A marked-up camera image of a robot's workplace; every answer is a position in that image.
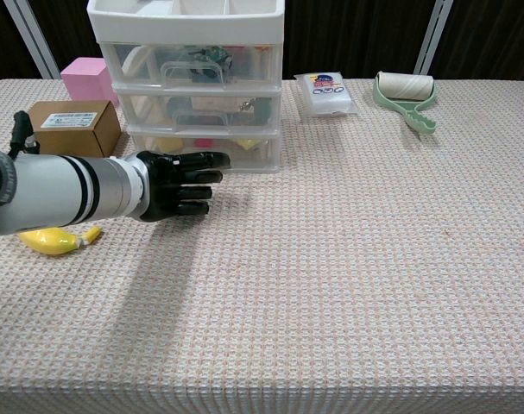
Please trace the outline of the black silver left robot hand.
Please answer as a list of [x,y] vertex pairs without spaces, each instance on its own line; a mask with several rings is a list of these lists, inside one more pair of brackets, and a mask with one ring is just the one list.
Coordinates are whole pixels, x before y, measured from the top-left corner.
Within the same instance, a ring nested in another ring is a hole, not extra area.
[[132,216],[146,223],[172,216],[204,216],[211,186],[222,181],[230,156],[221,152],[163,154],[141,151],[130,159],[144,183],[141,202]]

